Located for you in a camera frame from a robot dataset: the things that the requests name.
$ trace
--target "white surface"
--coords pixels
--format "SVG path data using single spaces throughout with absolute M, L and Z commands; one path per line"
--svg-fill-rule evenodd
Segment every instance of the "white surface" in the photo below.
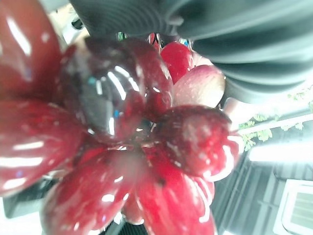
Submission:
M 41 235 L 39 213 L 32 213 L 14 219 L 4 215 L 3 200 L 0 197 L 0 235 Z
M 253 147 L 249 154 L 254 162 L 313 162 L 311 141 Z
M 303 191 L 303 186 L 313 186 L 313 181 L 304 181 L 304 180 L 291 180 L 288 179 L 286 181 L 285 189 L 283 192 L 283 196 L 279 205 L 278 213 L 276 216 L 276 220 L 273 227 L 273 232 L 276 235 L 292 235 L 286 230 L 286 226 L 290 231 L 297 231 L 297 234 L 301 235 L 310 235 L 311 232 L 309 230 L 302 227 L 292 224 L 290 221 L 290 215 L 292 214 L 293 208 L 291 208 L 292 204 L 294 205 L 294 198 L 298 192 Z

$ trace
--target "grape cluster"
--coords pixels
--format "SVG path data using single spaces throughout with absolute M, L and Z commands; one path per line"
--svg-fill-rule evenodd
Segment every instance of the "grape cluster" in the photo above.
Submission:
M 171 78 L 197 95 L 207 80 L 193 73 L 216 69 L 192 69 L 178 43 L 161 53 L 166 64 L 137 39 L 85 38 L 61 53 L 34 0 L 0 1 L 0 28 L 0 196 L 56 170 L 47 235 L 88 235 L 119 211 L 151 235 L 216 234 L 214 181 L 233 169 L 241 140 L 218 109 L 176 103 Z

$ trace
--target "red fruit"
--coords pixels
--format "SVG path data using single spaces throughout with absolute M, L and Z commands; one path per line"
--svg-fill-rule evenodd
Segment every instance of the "red fruit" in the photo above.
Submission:
M 209 204 L 192 179 L 160 153 L 148 158 L 136 196 L 149 234 L 213 235 Z
M 155 33 L 151 33 L 150 35 L 149 35 L 149 42 L 150 42 L 150 44 L 155 48 L 155 50 L 157 50 L 157 52 L 159 52 L 159 50 L 160 50 L 160 46 L 159 46 L 159 44 L 157 43 L 157 38 L 155 39 L 155 37 L 156 37 L 157 35 L 155 34 Z
M 198 184 L 199 190 L 204 193 L 205 198 L 207 199 L 209 205 L 212 204 L 214 195 L 215 195 L 215 186 L 214 182 L 209 182 L 200 177 L 192 177 L 192 180 Z
M 161 51 L 161 57 L 174 84 L 194 67 L 191 51 L 180 43 L 172 42 L 166 45 Z
M 174 105 L 206 105 L 215 108 L 225 90 L 225 79 L 215 66 L 201 65 L 186 73 L 174 86 Z
M 81 126 L 64 110 L 40 101 L 0 102 L 0 196 L 22 190 L 71 159 Z
M 122 214 L 128 223 L 134 225 L 143 224 L 144 219 L 142 218 L 141 211 L 136 202 L 134 192 L 130 194 L 125 205 L 123 206 Z
M 143 120 L 136 128 L 136 132 L 133 134 L 131 142 L 137 144 L 149 141 L 152 125 L 152 122 Z
M 65 106 L 104 143 L 128 139 L 144 110 L 140 67 L 117 42 L 85 38 L 67 50 Z
M 172 107 L 173 81 L 159 53 L 148 43 L 128 38 L 122 43 L 135 54 L 144 76 L 146 108 L 144 117 L 156 122 Z
M 124 206 L 136 180 L 140 159 L 111 150 L 92 158 L 47 195 L 41 223 L 47 235 L 88 235 L 106 227 Z
M 42 6 L 36 0 L 1 0 L 0 29 L 0 98 L 51 100 L 61 53 Z
M 240 137 L 217 109 L 185 105 L 168 110 L 153 129 L 171 161 L 192 176 L 217 181 L 226 177 L 239 157 Z

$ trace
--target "red grape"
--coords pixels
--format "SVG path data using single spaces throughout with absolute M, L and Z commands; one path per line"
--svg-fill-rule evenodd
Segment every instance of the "red grape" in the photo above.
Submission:
M 209 205 L 211 205 L 215 195 L 214 182 L 209 182 L 200 177 L 192 177 L 192 180 L 196 184 L 198 184 L 200 190 L 202 190 L 202 192 L 204 193 L 204 196 L 207 199 Z
M 172 42 L 166 45 L 161 51 L 161 57 L 174 84 L 194 67 L 191 51 L 180 43 Z
M 198 104 L 215 108 L 225 90 L 225 79 L 215 66 L 201 65 L 174 86 L 174 105 Z
M 141 211 L 136 202 L 134 192 L 131 193 L 129 198 L 127 199 L 122 209 L 122 214 L 124 215 L 128 223 L 131 223 L 134 225 L 143 224 L 144 219 L 142 218 Z
M 148 156 L 140 185 L 136 187 L 138 206 L 151 235 L 215 234 L 206 198 L 199 187 L 166 156 Z
M 111 150 L 65 176 L 45 199 L 45 233 L 88 235 L 107 226 L 129 197 L 140 161 L 130 151 Z
M 72 158 L 82 127 L 40 101 L 0 102 L 0 196 L 12 194 Z
M 148 43 L 129 38 L 122 41 L 137 58 L 146 86 L 144 116 L 156 122 L 162 113 L 172 106 L 173 81 L 159 53 Z
M 192 176 L 217 181 L 233 169 L 239 155 L 239 136 L 231 121 L 217 109 L 185 105 L 168 110 L 152 131 L 172 162 Z
M 129 138 L 144 111 L 140 67 L 117 42 L 85 38 L 70 47 L 61 74 L 65 106 L 104 143 Z
M 0 98 L 51 100 L 61 53 L 42 6 L 36 0 L 1 0 L 0 29 Z

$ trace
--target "dark gray fabric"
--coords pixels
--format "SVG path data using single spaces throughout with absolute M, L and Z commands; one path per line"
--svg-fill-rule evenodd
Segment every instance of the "dark gray fabric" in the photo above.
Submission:
M 225 95 L 260 103 L 312 79 L 312 0 L 70 0 L 91 36 L 160 32 L 227 77 Z

